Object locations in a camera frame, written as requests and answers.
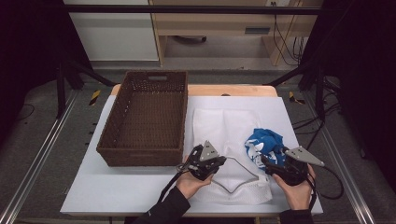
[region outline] person's right hand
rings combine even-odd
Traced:
[[[309,164],[308,172],[308,179],[313,183],[315,179],[315,172],[312,169],[312,166]],[[288,200],[291,210],[305,210],[309,208],[312,188],[306,180],[299,185],[290,186],[286,184],[279,175],[273,174],[273,178],[285,192],[286,199]]]

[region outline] white cloth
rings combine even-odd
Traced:
[[[272,199],[267,175],[249,159],[245,149],[245,142],[259,127],[259,116],[252,110],[194,110],[194,145],[208,140],[220,156],[236,159],[228,159],[214,181],[198,190],[194,199],[222,204],[258,204]]]

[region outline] desk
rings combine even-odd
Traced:
[[[157,202],[161,190],[176,173],[175,167],[108,167],[96,152],[100,134],[105,127],[118,87],[114,88],[107,99],[87,153],[64,201],[62,213],[72,216],[140,216]],[[198,96],[204,92],[211,92],[210,94],[217,96]],[[232,96],[219,96],[223,93]],[[276,97],[276,90],[273,87],[190,85],[184,154],[190,154],[192,149],[191,117],[193,109],[197,106],[230,109],[255,107],[265,115],[262,124],[266,128],[284,136],[286,146],[298,146],[283,100]],[[269,217],[289,209],[283,191],[273,180],[271,191],[273,200],[257,205],[221,205],[190,200],[191,208],[185,216]],[[319,200],[312,212],[313,214],[323,212]]]

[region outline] yellow and black tape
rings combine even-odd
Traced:
[[[300,105],[305,105],[305,100],[297,100],[296,98],[294,98],[294,93],[292,91],[289,91],[289,100]]]
[[[100,91],[95,91],[95,92],[93,93],[92,98],[91,98],[91,100],[90,100],[90,105],[95,105],[96,100],[97,100],[98,97],[99,97],[99,94],[100,94]]]

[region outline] person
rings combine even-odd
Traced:
[[[308,178],[313,182],[315,172],[308,164]],[[195,178],[190,172],[184,173],[177,180],[176,185],[161,203],[152,206],[145,214],[137,219],[125,218],[125,224],[170,224],[177,223],[190,208],[188,199],[191,198],[201,187],[209,185],[213,175],[205,181]],[[309,203],[312,189],[307,181],[297,186],[289,186],[279,175],[273,175],[275,182],[283,189],[290,210],[279,214],[281,224],[311,224],[314,223]]]

